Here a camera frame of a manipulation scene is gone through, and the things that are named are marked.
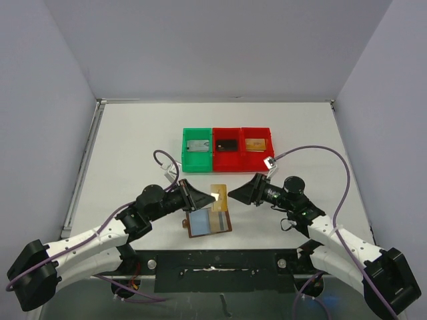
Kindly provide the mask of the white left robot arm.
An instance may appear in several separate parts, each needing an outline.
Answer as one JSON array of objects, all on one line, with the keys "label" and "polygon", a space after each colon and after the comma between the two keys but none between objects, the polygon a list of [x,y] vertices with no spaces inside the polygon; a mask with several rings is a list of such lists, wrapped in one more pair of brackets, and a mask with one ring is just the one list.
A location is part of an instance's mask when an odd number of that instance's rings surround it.
[{"label": "white left robot arm", "polygon": [[23,311],[32,311],[48,302],[58,288],[84,277],[116,270],[130,273],[136,264],[128,252],[130,243],[149,233],[153,221],[179,210],[197,211],[215,200],[187,179],[169,191],[149,185],[94,229],[56,242],[26,244],[7,272],[6,290],[16,295]]}]

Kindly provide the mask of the brown leather card holder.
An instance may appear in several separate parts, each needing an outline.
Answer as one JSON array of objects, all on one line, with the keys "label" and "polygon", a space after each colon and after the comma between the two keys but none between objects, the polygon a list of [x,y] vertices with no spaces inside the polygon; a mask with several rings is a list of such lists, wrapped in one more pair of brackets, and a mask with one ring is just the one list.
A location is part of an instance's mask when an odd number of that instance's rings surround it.
[{"label": "brown leather card holder", "polygon": [[[210,228],[209,228],[210,212],[212,212],[211,209],[200,209],[191,213],[186,213],[186,217],[181,224],[184,229],[187,229],[189,238],[205,237],[209,235],[218,234],[218,233],[210,232]],[[228,215],[228,223],[229,223],[230,229],[227,232],[221,232],[221,233],[232,232],[232,223],[230,219],[230,214],[227,212],[227,215]]]}]

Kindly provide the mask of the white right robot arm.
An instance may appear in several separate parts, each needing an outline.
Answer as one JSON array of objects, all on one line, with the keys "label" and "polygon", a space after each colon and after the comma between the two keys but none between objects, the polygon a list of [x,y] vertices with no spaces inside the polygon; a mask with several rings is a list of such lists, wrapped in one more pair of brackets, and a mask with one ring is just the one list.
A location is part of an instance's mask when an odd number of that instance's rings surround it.
[{"label": "white right robot arm", "polygon": [[385,250],[334,225],[304,193],[304,181],[295,176],[283,187],[270,183],[261,173],[228,193],[246,205],[269,203],[286,214],[292,227],[305,235],[297,256],[298,267],[333,275],[359,292],[381,319],[393,319],[421,297],[420,287],[405,258],[397,249]]}]

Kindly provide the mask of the striped gold card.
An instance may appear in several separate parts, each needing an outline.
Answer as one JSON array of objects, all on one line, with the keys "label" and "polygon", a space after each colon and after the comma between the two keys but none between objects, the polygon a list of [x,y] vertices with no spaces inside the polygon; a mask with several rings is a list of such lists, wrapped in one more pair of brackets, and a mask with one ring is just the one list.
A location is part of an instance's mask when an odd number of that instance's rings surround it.
[{"label": "striped gold card", "polygon": [[212,211],[209,213],[209,228],[211,233],[229,231],[228,215],[226,211]]}]

